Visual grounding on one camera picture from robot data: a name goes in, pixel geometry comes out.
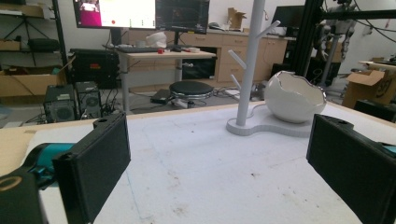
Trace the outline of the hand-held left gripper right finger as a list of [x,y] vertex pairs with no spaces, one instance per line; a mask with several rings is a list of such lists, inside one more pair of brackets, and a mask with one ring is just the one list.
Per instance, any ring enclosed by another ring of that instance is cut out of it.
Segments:
[[396,153],[354,125],[315,115],[306,158],[362,224],[396,222]]

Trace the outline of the open cardboard box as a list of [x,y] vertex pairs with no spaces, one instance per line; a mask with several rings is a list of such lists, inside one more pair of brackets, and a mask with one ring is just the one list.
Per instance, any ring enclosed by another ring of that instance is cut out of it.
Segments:
[[342,106],[353,108],[358,100],[388,105],[396,93],[396,73],[368,70],[351,73]]

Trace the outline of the white eggshell-shaped bowl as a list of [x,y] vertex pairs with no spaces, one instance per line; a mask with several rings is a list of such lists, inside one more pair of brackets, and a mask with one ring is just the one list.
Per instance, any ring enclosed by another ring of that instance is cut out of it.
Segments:
[[275,117],[291,123],[312,120],[327,104],[321,87],[288,71],[280,71],[270,78],[264,91],[264,101]]

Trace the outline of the flat black box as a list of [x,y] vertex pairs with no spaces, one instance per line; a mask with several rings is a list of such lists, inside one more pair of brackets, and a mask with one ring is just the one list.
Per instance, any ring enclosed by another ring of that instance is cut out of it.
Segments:
[[170,91],[166,89],[160,89],[150,98],[150,101],[154,104],[166,105],[170,99]]

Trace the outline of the large flat cardboard box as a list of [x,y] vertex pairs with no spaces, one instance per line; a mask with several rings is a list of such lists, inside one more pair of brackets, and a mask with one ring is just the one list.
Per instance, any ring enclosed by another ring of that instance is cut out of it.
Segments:
[[11,67],[0,71],[0,97],[44,95],[50,85],[64,85],[66,75],[59,65]]

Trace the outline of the white power strip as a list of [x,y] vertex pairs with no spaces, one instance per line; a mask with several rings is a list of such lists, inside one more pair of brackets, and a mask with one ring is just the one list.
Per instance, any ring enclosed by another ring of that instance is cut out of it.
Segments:
[[194,101],[188,101],[188,102],[183,102],[180,99],[174,99],[171,101],[171,103],[175,106],[181,107],[181,108],[194,108],[195,107],[195,103]]

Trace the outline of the black round stool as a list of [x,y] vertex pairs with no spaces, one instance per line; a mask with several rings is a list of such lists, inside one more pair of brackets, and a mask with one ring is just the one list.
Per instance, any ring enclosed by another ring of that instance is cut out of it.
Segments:
[[199,100],[210,97],[214,88],[199,81],[178,81],[169,86],[171,95],[178,99]]

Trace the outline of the grey robot on stand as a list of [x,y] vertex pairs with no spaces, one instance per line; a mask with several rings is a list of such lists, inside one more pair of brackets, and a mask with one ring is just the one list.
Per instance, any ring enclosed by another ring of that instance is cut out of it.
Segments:
[[346,58],[350,38],[355,32],[355,25],[356,22],[352,19],[333,19],[326,20],[324,24],[319,26],[317,51],[320,58],[326,62],[321,81],[319,82],[321,88],[326,87],[326,79],[329,75],[330,65],[336,52],[338,41],[342,35],[345,38],[341,47],[341,61]]

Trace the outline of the white tree-shaped stand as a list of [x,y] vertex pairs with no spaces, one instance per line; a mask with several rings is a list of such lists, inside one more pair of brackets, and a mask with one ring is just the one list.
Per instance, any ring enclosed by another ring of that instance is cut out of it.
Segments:
[[265,103],[255,105],[251,110],[248,110],[260,40],[271,29],[279,25],[279,22],[276,21],[268,28],[262,30],[264,5],[265,0],[254,0],[250,20],[250,31],[248,34],[246,59],[243,61],[232,50],[229,51],[232,57],[238,61],[245,70],[245,73],[242,86],[240,87],[237,117],[227,121],[226,129],[229,133],[240,136],[249,136],[260,132],[271,132],[306,138],[311,131],[311,122],[307,124],[293,124],[277,119],[271,114]]

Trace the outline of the white rounded object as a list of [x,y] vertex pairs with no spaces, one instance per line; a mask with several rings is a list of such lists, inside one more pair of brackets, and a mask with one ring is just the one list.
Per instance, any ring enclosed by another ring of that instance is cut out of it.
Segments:
[[158,32],[146,37],[146,44],[148,47],[152,48],[166,48],[167,36],[164,32]]

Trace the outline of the monitor with bright screen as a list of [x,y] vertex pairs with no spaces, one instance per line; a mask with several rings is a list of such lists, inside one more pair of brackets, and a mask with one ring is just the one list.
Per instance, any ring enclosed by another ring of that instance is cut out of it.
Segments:
[[155,0],[73,0],[78,28],[155,28]]

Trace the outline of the small black monitor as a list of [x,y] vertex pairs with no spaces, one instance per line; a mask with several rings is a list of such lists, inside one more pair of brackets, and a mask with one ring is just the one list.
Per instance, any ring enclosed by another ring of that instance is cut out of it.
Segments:
[[279,27],[298,28],[303,19],[304,6],[279,6],[276,8],[272,22],[279,21]]

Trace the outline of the wooden drawer cabinet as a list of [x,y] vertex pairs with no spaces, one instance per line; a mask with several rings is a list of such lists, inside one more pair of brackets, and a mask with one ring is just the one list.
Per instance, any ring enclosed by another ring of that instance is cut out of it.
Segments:
[[[265,36],[259,41],[254,69],[254,81],[268,80],[275,63],[282,63],[288,40],[275,36]],[[242,60],[248,56],[248,34],[236,32],[209,31],[206,35],[181,34],[180,45],[192,45],[200,50],[212,52],[217,59],[191,59],[183,63],[183,79],[213,80],[217,83],[231,83],[231,75],[238,81],[244,76],[244,70],[231,56],[233,50]]]

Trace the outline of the monitor with dark screen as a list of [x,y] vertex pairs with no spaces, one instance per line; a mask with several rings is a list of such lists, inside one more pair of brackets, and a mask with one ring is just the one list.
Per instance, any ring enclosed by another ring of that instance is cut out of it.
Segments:
[[204,35],[210,0],[155,0],[156,29]]

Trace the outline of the small torn cardboard box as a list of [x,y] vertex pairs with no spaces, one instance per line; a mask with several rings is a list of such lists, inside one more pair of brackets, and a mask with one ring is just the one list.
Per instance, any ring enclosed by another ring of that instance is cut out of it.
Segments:
[[242,25],[242,20],[246,18],[245,12],[240,12],[233,7],[228,8],[228,20],[229,28],[231,30],[240,30]]

